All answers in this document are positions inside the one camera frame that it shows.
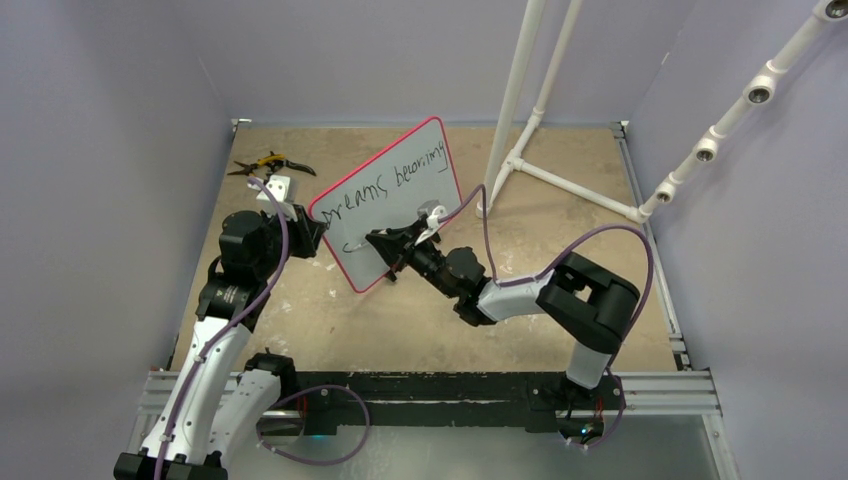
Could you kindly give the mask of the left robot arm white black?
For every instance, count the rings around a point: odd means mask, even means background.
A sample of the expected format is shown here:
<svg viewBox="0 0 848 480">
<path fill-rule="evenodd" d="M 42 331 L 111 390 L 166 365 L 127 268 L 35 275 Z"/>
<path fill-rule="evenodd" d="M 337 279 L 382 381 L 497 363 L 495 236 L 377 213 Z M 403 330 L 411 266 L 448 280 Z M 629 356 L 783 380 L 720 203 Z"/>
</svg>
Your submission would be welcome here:
<svg viewBox="0 0 848 480">
<path fill-rule="evenodd" d="M 225 479 L 233 454 L 270 406 L 297 399 L 291 358 L 260 353 L 230 396 L 233 365 L 290 257 L 316 255 L 327 226 L 301 205 L 281 204 L 225 218 L 219 256 L 210 264 L 196 309 L 190 349 L 152 430 L 135 453 L 119 455 L 117 479 Z"/>
</svg>

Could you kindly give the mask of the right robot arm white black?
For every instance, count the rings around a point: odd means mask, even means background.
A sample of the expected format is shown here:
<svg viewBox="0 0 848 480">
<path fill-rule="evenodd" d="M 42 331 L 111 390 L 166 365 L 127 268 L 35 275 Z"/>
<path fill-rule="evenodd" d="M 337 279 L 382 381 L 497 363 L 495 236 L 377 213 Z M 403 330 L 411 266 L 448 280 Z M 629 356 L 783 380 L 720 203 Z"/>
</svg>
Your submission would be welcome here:
<svg viewBox="0 0 848 480">
<path fill-rule="evenodd" d="M 421 239 L 421 232 L 410 225 L 367 234 L 390 280 L 412 269 L 454 300 L 454 312 L 471 326 L 548 315 L 575 341 L 561 381 L 564 399 L 584 407 L 599 396 L 602 377 L 644 307 L 644 291 L 572 248 L 534 276 L 499 282 L 472 248 L 443 253 L 432 239 Z"/>
</svg>

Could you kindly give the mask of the whiteboard with red frame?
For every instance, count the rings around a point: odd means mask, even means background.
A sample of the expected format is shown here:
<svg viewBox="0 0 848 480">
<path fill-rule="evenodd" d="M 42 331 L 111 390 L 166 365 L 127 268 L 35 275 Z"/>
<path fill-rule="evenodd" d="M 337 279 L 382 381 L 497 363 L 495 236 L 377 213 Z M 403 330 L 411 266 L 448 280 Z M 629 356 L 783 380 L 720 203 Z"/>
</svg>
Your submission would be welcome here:
<svg viewBox="0 0 848 480">
<path fill-rule="evenodd" d="M 416 221 L 419 207 L 438 200 L 453 210 L 462 202 L 442 120 L 432 116 L 385 147 L 312 200 L 312 219 L 328 224 L 323 235 L 352 290 L 364 293 L 388 266 L 370 246 L 350 251 L 375 229 Z"/>
</svg>

